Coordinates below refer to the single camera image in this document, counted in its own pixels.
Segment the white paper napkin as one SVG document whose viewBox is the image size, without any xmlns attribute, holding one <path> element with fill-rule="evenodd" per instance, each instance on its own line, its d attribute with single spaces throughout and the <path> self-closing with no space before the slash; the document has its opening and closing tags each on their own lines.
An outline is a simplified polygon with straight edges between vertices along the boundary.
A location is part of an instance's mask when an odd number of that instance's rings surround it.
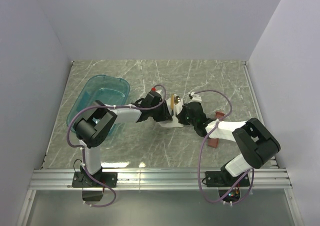
<svg viewBox="0 0 320 226">
<path fill-rule="evenodd" d="M 171 109 L 171 100 L 166 100 L 166 105 L 172 119 L 169 121 L 158 122 L 159 125 L 163 128 L 183 128 L 183 124 L 179 123 L 179 120 L 177 118 L 177 115 L 181 113 L 183 109 L 183 104 L 183 100 L 181 100 L 178 104 L 173 103 L 173 109 Z"/>
</svg>

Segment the silver spoon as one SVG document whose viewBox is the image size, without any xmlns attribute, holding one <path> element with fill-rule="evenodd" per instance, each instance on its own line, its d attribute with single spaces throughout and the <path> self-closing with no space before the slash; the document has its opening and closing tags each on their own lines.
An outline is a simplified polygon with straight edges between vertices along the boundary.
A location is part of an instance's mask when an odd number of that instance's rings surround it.
<svg viewBox="0 0 320 226">
<path fill-rule="evenodd" d="M 175 97 L 174 97 L 174 103 L 175 104 L 179 104 L 181 102 L 181 98 L 178 96 L 178 95 L 176 95 Z"/>
</svg>

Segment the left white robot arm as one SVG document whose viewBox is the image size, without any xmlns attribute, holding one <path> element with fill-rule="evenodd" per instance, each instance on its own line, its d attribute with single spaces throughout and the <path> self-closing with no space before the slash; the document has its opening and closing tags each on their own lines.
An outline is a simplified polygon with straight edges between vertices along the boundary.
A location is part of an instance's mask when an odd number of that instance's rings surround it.
<svg viewBox="0 0 320 226">
<path fill-rule="evenodd" d="M 93 181 L 100 180 L 102 174 L 100 144 L 103 143 L 115 124 L 139 123 L 150 117 L 156 122 L 173 120 L 173 111 L 168 109 L 162 96 L 153 90 L 145 98 L 128 105 L 110 106 L 97 100 L 92 106 L 93 109 L 79 115 L 72 127 L 84 145 L 80 170 L 89 180 Z"/>
</svg>

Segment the gold knife green handle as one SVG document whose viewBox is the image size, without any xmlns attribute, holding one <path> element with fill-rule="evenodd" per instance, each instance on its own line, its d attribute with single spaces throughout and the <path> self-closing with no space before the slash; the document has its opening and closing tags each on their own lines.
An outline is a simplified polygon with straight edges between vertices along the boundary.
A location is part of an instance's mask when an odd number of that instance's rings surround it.
<svg viewBox="0 0 320 226">
<path fill-rule="evenodd" d="M 170 97 L 170 110 L 171 110 L 171 116 L 174 115 L 174 106 L 175 106 L 175 95 L 172 94 Z"/>
</svg>

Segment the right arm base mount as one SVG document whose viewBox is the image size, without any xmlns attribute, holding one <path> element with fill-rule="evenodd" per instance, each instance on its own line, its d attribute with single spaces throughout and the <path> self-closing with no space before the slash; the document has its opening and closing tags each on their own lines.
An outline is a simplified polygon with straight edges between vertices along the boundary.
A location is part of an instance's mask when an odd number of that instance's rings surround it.
<svg viewBox="0 0 320 226">
<path fill-rule="evenodd" d="M 227 171 L 205 171 L 201 182 L 207 187 L 231 187 L 240 177 L 233 177 Z"/>
</svg>

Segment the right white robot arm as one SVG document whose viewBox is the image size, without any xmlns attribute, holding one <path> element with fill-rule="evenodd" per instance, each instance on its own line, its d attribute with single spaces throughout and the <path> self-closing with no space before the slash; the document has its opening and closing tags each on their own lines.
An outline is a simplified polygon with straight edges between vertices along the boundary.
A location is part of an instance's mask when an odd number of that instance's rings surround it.
<svg viewBox="0 0 320 226">
<path fill-rule="evenodd" d="M 216 175 L 205 174 L 205 183 L 211 187 L 233 185 L 248 170 L 261 168 L 281 150 L 279 142 L 257 118 L 241 122 L 211 119 L 196 101 L 184 104 L 176 117 L 180 124 L 193 126 L 205 139 L 223 139 L 237 144 L 239 155 L 224 164 Z"/>
</svg>

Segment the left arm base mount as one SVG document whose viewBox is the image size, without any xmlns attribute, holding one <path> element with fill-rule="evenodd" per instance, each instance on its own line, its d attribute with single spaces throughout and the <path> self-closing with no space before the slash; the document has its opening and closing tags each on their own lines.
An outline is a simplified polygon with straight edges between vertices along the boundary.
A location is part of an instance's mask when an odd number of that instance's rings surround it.
<svg viewBox="0 0 320 226">
<path fill-rule="evenodd" d="M 101 172 L 97 173 L 91 178 L 86 172 L 75 172 L 72 180 L 72 188 L 98 188 L 103 187 L 102 184 L 115 188 L 117 185 L 118 174 L 116 172 Z"/>
</svg>

